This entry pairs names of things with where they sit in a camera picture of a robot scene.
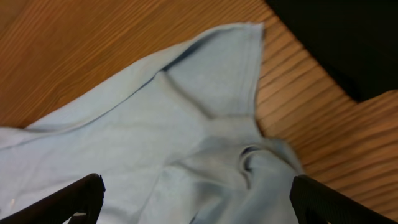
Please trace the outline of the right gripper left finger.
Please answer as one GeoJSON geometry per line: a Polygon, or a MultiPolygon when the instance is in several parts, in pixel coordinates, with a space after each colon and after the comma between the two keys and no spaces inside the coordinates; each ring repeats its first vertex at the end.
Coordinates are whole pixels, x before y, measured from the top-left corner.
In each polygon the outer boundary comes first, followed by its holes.
{"type": "Polygon", "coordinates": [[[102,176],[90,174],[1,220],[2,224],[96,224],[106,189],[102,176]]]}

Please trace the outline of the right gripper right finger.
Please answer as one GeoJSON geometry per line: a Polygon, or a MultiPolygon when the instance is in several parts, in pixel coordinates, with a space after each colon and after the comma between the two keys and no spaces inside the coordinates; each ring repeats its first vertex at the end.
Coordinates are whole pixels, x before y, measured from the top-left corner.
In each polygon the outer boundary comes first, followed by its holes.
{"type": "Polygon", "coordinates": [[[307,175],[294,177],[289,198],[299,224],[397,224],[307,175]]]}

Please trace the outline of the light blue printed t-shirt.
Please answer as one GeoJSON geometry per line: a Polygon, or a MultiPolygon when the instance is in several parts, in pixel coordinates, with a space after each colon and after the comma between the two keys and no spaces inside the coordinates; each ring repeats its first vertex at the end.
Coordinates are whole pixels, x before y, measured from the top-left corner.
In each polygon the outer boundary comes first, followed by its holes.
{"type": "Polygon", "coordinates": [[[100,223],[296,223],[302,166],[254,119],[262,35],[262,24],[215,27],[1,128],[1,216],[97,173],[100,223]]]}

